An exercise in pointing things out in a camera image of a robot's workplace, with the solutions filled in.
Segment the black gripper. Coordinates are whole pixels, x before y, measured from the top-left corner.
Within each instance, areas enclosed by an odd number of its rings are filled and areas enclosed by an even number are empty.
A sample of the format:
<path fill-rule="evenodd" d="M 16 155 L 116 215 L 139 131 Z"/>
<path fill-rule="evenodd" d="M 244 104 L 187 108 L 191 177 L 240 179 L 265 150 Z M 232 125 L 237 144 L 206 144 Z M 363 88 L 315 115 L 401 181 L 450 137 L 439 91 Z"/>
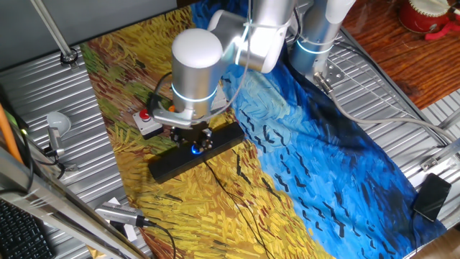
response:
<path fill-rule="evenodd" d="M 196 142 L 201 149 L 210 149 L 213 146 L 211 137 L 212 130 L 208 127 L 208 123 L 194 124 L 190 129 L 170 128 L 170 139 L 176 145 L 182 145 L 185 142 Z"/>

